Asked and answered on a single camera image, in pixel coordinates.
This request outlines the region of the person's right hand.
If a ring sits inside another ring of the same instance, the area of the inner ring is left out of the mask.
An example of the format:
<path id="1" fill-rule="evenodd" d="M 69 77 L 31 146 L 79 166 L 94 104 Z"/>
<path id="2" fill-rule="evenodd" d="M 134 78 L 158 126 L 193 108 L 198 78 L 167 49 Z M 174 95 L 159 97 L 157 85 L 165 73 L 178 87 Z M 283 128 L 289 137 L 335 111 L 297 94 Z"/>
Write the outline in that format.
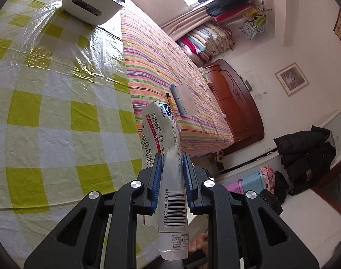
<path id="1" fill-rule="evenodd" d="M 203 251 L 203 253 L 208 256 L 209 248 L 209 231 L 199 234 L 197 237 L 191 240 L 188 246 L 189 253 L 195 253 L 197 251 Z"/>

